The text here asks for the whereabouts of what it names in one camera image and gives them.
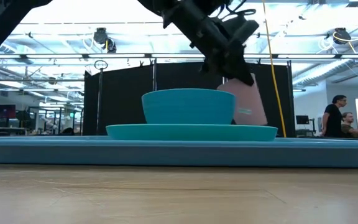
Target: table surface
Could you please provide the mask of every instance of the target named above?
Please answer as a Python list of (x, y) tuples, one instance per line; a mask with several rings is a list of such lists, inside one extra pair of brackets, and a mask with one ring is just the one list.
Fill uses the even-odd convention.
[(358, 169), (0, 165), (0, 223), (358, 223)]

